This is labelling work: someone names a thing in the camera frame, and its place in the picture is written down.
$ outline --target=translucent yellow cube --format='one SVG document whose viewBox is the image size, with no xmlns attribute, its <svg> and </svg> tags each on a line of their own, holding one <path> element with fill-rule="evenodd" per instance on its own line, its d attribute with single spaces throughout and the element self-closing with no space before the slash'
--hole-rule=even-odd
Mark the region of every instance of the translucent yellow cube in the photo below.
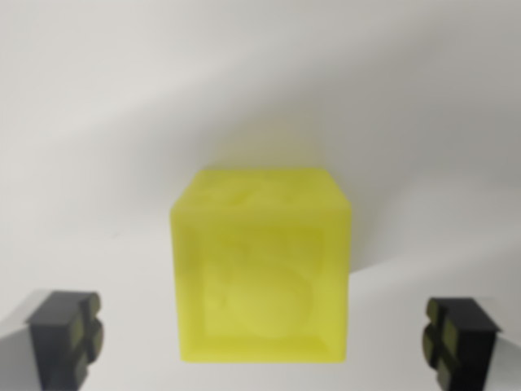
<svg viewBox="0 0 521 391">
<path fill-rule="evenodd" d="M 171 213 L 182 359 L 344 360 L 350 219 L 323 169 L 199 172 Z"/>
</svg>

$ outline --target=block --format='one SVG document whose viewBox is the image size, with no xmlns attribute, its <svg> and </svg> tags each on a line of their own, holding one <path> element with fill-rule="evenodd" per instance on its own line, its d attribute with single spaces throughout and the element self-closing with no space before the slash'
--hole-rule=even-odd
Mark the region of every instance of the block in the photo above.
<svg viewBox="0 0 521 391">
<path fill-rule="evenodd" d="M 52 292 L 27 318 L 42 390 L 76 390 L 103 344 L 95 292 Z"/>
<path fill-rule="evenodd" d="M 188 362 L 345 359 L 351 209 L 323 169 L 208 169 L 171 212 Z"/>
<path fill-rule="evenodd" d="M 499 327 L 472 298 L 432 298 L 423 353 L 444 391 L 482 391 Z"/>
</svg>

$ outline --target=white backdrop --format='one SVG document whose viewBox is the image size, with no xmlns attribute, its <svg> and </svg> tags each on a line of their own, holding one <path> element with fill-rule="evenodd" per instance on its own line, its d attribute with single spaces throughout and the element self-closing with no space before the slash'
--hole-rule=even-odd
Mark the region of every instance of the white backdrop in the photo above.
<svg viewBox="0 0 521 391">
<path fill-rule="evenodd" d="M 97 290 L 93 390 L 437 390 L 427 298 L 519 297 L 521 4 L 0 0 L 0 317 Z M 354 210 L 348 360 L 179 361 L 168 211 L 320 165 Z"/>
</svg>

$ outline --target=cube face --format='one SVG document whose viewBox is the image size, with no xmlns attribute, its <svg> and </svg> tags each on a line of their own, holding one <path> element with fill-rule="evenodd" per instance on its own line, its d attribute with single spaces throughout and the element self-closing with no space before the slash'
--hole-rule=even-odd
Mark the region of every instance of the cube face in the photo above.
<svg viewBox="0 0 521 391">
<path fill-rule="evenodd" d="M 306 194 L 306 176 L 322 189 Z M 218 170 L 203 177 L 171 221 L 183 359 L 343 360 L 350 209 L 329 174 Z M 212 199 L 209 189 L 218 195 Z"/>
</svg>

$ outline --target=gray surface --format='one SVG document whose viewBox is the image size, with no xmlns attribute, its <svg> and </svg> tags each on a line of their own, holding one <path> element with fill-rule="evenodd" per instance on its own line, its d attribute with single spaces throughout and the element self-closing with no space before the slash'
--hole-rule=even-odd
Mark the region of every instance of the gray surface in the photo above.
<svg viewBox="0 0 521 391">
<path fill-rule="evenodd" d="M 28 327 L 18 327 L 18 330 L 0 336 L 0 390 L 41 389 Z"/>
</svg>

